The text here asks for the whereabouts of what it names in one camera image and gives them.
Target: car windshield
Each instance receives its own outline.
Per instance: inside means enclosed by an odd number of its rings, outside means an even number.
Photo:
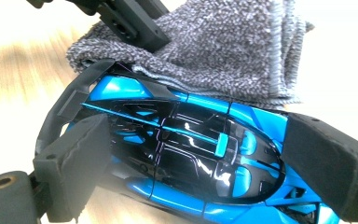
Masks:
[[[282,162],[271,140],[258,130],[228,119],[224,158],[214,173],[217,199],[225,203],[264,200],[279,185]]]

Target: blue stripe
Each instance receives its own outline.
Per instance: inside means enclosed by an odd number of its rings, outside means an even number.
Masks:
[[[168,130],[168,131],[171,131],[171,132],[174,132],[174,133],[182,133],[182,134],[186,134],[186,135],[189,135],[189,136],[192,136],[192,137],[196,137],[196,138],[202,139],[205,142],[208,142],[208,143],[211,143],[211,144],[215,144],[215,145],[217,144],[217,140],[209,138],[209,137],[207,137],[205,135],[202,135],[202,134],[199,134],[199,133],[192,133],[192,132],[189,132],[189,131],[180,130],[180,129],[174,129],[174,128],[165,127],[165,126],[162,127],[162,129],[165,129],[165,130]]]
[[[132,142],[135,144],[142,144],[145,140],[138,135],[124,136],[124,141]]]
[[[189,94],[187,102],[193,105],[200,105],[223,114],[228,112],[229,103],[226,101],[214,99],[208,96],[202,96],[197,94]]]
[[[254,160],[249,160],[245,157],[241,157],[241,164],[244,165],[244,164],[247,164],[247,165],[251,165],[251,166],[254,166],[256,168],[259,168],[259,169],[262,169],[262,170],[265,170],[267,172],[269,172],[272,177],[274,178],[278,178],[279,177],[279,171],[277,170],[274,170],[272,169],[271,167],[268,167],[260,162],[257,162],[257,161],[254,161]]]
[[[118,113],[118,112],[115,112],[115,111],[112,111],[112,110],[108,110],[108,109],[104,109],[104,108],[100,108],[100,107],[95,106],[95,105],[89,105],[89,104],[82,104],[82,105],[84,105],[86,107],[89,107],[91,109],[96,109],[96,110],[108,113],[108,114],[117,115],[117,116],[120,116],[120,117],[126,118],[126,119],[133,119],[133,120],[145,123],[145,124],[149,124],[151,126],[159,127],[159,125],[156,122],[152,122],[152,121],[148,121],[148,120],[144,120],[144,119],[137,119],[137,118],[135,118],[133,116],[126,115],[126,114],[121,114],[121,113]]]

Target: model car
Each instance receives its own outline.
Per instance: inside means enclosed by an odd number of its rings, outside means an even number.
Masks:
[[[284,112],[188,93],[120,66],[99,77],[67,131],[108,116],[103,186],[197,222],[338,223],[280,159]]]

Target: toy car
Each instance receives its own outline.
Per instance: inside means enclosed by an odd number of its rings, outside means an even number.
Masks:
[[[103,186],[215,223],[338,223],[281,159],[287,117],[180,91],[124,66],[100,77],[68,127],[107,114]]]

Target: blue toy car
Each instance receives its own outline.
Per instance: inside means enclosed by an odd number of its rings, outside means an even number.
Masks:
[[[120,66],[99,77],[68,128],[108,115],[103,186],[197,222],[339,222],[281,160],[285,113],[187,93]]]

